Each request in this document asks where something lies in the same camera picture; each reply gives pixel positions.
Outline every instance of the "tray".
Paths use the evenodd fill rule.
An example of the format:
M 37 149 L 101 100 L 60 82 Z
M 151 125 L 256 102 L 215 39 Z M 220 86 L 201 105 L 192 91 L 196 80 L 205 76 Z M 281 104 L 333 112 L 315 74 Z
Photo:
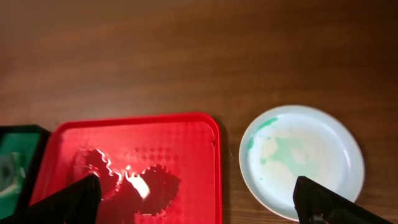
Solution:
M 100 151 L 109 175 L 120 176 L 116 179 L 122 179 L 122 184 L 109 188 L 104 183 L 112 181 L 101 183 L 103 201 L 97 223 L 219 224 L 220 149 L 220 129 L 203 113 L 65 123 L 50 138 L 30 204 L 88 175 L 83 165 L 89 159 L 84 158 Z M 101 166 L 92 164 L 90 169 Z M 101 173 L 100 181 L 101 169 L 90 170 Z M 127 178 L 134 189 L 124 187 L 131 186 Z M 146 194 L 137 187 L 142 186 L 142 180 L 149 188 Z M 171 193 L 173 186 L 177 186 L 177 193 Z M 138 195 L 136 190 L 144 202 L 130 204 L 127 198 Z M 131 193 L 118 197 L 124 192 Z
M 0 155 L 24 156 L 25 179 L 19 194 L 0 198 L 0 219 L 26 209 L 50 133 L 37 125 L 0 126 Z

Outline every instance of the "round plate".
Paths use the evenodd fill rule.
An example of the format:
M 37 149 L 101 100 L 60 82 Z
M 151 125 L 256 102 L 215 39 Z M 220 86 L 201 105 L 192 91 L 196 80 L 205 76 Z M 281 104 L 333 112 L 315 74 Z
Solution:
M 243 179 L 270 211 L 298 221 L 293 190 L 304 175 L 354 202 L 364 162 L 349 131 L 332 116 L 307 106 L 281 106 L 258 116 L 239 149 Z

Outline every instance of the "brown wooden surface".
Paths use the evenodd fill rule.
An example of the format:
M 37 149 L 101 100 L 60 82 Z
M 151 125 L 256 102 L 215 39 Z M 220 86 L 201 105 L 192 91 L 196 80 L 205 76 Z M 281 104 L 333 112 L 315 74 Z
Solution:
M 1 0 L 0 124 L 204 111 L 225 223 L 289 223 L 239 170 L 260 113 L 314 106 L 364 154 L 360 206 L 398 223 L 398 1 Z

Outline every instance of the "green container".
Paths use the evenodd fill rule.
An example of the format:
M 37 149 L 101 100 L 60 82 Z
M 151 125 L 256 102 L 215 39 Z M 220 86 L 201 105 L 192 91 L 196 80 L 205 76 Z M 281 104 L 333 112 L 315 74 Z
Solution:
M 12 155 L 10 158 L 13 158 L 17 172 L 22 174 L 15 181 L 20 188 L 13 188 L 13 191 L 0 196 L 0 219 L 29 206 L 49 135 L 48 131 L 36 125 L 0 126 L 0 156 Z

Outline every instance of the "plate rim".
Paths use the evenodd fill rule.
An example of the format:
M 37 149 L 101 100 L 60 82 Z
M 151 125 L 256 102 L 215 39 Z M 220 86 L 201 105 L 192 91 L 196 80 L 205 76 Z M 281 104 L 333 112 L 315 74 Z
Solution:
M 245 175 L 244 175 L 244 173 L 243 173 L 243 170 L 242 170 L 242 166 L 243 166 L 242 153 L 243 153 L 243 148 L 244 148 L 243 142 L 244 142 L 245 139 L 248 138 L 249 135 L 250 135 L 250 136 L 252 135 L 252 131 L 251 131 L 251 130 L 253 129 L 253 127 L 254 127 L 254 126 L 257 126 L 257 122 L 258 122 L 259 120 L 261 120 L 262 117 L 263 117 L 265 114 L 268 114 L 268 113 L 270 113 L 271 111 L 286 110 L 286 109 L 290 109 L 290 110 L 291 110 L 291 109 L 293 109 L 293 110 L 299 109 L 299 110 L 313 111 L 313 112 L 316 112 L 316 113 L 318 113 L 318 114 L 322 114 L 323 116 L 327 116 L 327 117 L 329 117 L 333 122 L 335 122 L 338 126 L 340 126 L 342 129 L 344 129 L 344 131 L 346 132 L 346 134 L 348 135 L 348 137 L 353 141 L 353 143 L 354 143 L 355 146 L 356 146 L 356 148 L 355 148 L 354 150 L 358 151 L 358 154 L 359 154 L 359 165 L 361 166 L 361 167 L 360 167 L 360 170 L 361 170 L 361 173 L 360 173 L 360 174 L 361 174 L 360 181 L 361 181 L 361 183 L 360 183 L 360 185 L 359 185 L 358 192 L 356 192 L 356 195 L 355 195 L 355 197 L 354 197 L 354 199 L 353 199 L 353 201 L 355 202 L 355 201 L 358 199 L 360 193 L 362 192 L 363 185 L 364 185 L 364 180 L 365 180 L 364 159 L 363 159 L 363 154 L 362 154 L 361 148 L 359 147 L 358 142 L 355 140 L 354 136 L 351 134 L 351 132 L 348 130 L 348 128 L 347 128 L 342 122 L 340 122 L 339 120 L 337 120 L 335 117 L 333 117 L 332 115 L 330 115 L 330 114 L 328 114 L 328 113 L 326 113 L 326 112 L 324 112 L 324 111 L 322 111 L 322 110 L 320 110 L 320 109 L 313 108 L 313 107 L 311 107 L 311 106 L 305 106 L 305 105 L 282 105 L 282 106 L 276 106 L 276 107 L 271 108 L 271 109 L 269 109 L 269 110 L 267 110 L 267 111 L 261 113 L 260 115 L 258 115 L 258 116 L 249 124 L 249 126 L 246 128 L 246 130 L 245 130 L 245 132 L 244 132 L 244 134 L 243 134 L 243 136 L 242 136 L 241 143 L 240 143 L 240 145 L 239 145 L 239 168 L 240 168 L 240 170 L 241 170 L 241 175 L 242 175 L 243 181 L 244 181 L 244 183 L 246 184 L 246 187 L 249 189 L 250 193 L 254 196 L 254 198 L 255 198 L 262 206 L 266 207 L 266 208 L 267 208 L 268 210 L 270 210 L 272 213 L 275 213 L 276 215 L 278 215 L 278 216 L 280 216 L 280 217 L 282 217 L 282 218 L 286 218 L 286 219 L 288 219 L 288 220 L 292 220 L 292 221 L 295 221 L 295 222 L 298 222 L 298 221 L 299 221 L 298 218 L 296 219 L 296 218 L 291 218 L 291 217 L 288 217 L 288 216 L 286 216 L 286 215 L 283 215 L 283 214 L 281 214 L 281 213 L 275 211 L 274 209 L 272 209 L 270 206 L 268 206 L 268 205 L 266 205 L 265 203 L 263 203 L 263 202 L 259 199 L 259 197 L 253 192 L 252 187 L 250 187 L 250 185 L 248 184 L 248 181 L 246 180 L 247 177 L 245 177 Z

